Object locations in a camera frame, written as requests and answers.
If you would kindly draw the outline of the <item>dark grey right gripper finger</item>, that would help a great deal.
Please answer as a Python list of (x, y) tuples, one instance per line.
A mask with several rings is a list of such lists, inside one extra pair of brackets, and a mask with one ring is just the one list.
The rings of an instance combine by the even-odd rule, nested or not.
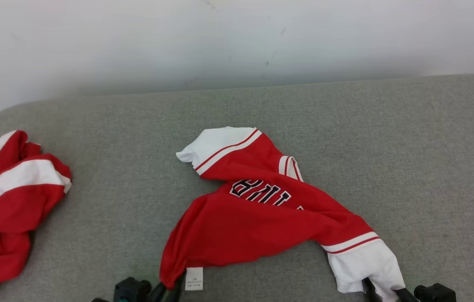
[(419, 300), (406, 288), (393, 290), (400, 302), (419, 302)]
[(382, 302), (381, 297), (377, 294), (376, 288), (371, 282), (371, 279), (363, 280), (364, 294), (366, 295), (366, 302)]

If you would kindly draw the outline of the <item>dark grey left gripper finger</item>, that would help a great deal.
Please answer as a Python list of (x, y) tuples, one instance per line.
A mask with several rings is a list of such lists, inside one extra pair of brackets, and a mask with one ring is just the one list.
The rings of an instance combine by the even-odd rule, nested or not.
[(158, 283), (150, 292), (149, 292), (149, 302), (161, 302), (166, 294), (167, 287), (163, 283)]
[(175, 282), (175, 287), (168, 291), (167, 302), (179, 302), (183, 289), (185, 275), (181, 275)]

